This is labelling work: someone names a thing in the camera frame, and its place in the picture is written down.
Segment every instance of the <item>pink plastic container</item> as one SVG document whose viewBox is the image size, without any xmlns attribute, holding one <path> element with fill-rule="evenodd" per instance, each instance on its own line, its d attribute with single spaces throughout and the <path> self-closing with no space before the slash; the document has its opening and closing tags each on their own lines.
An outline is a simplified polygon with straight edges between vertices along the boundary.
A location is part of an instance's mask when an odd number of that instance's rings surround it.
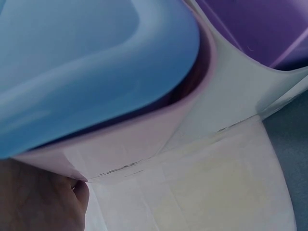
<svg viewBox="0 0 308 231">
<path fill-rule="evenodd" d="M 217 62 L 214 39 L 198 17 L 197 60 L 171 95 L 171 105 L 125 122 L 37 148 L 14 159 L 71 178 L 91 181 L 146 161 L 164 147 L 205 90 Z"/>
</svg>

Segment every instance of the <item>paper sheet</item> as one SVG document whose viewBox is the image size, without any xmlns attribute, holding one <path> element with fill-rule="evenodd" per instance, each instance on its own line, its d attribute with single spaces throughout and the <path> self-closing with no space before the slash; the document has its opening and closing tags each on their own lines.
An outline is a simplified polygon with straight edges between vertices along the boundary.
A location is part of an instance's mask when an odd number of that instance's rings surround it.
<svg viewBox="0 0 308 231">
<path fill-rule="evenodd" d="M 282 170 L 257 116 L 179 159 L 90 186 L 99 209 L 89 207 L 87 231 L 296 230 Z"/>
</svg>

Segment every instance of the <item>purple plastic container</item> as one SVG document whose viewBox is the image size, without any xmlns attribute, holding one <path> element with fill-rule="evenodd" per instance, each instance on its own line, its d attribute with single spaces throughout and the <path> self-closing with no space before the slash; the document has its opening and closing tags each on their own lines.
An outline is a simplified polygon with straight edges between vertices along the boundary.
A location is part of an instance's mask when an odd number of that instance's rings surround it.
<svg viewBox="0 0 308 231">
<path fill-rule="evenodd" d="M 213 26 L 263 65 L 308 65 L 308 0 L 196 0 Z"/>
</svg>

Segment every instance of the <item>gray fabric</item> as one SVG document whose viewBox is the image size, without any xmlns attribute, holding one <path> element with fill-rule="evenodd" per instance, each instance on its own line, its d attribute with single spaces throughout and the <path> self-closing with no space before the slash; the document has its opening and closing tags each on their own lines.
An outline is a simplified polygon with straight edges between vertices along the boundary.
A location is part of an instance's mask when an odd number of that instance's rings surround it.
<svg viewBox="0 0 308 231">
<path fill-rule="evenodd" d="M 308 91 L 263 121 L 291 196 L 298 231 L 308 231 Z"/>
</svg>

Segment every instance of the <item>human hand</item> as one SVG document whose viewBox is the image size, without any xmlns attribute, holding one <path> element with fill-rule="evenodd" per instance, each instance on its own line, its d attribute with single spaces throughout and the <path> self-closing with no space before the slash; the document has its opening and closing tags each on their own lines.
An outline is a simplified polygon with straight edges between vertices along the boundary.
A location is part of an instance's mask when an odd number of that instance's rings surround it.
<svg viewBox="0 0 308 231">
<path fill-rule="evenodd" d="M 84 231 L 84 182 L 15 160 L 0 160 L 1 231 Z"/>
</svg>

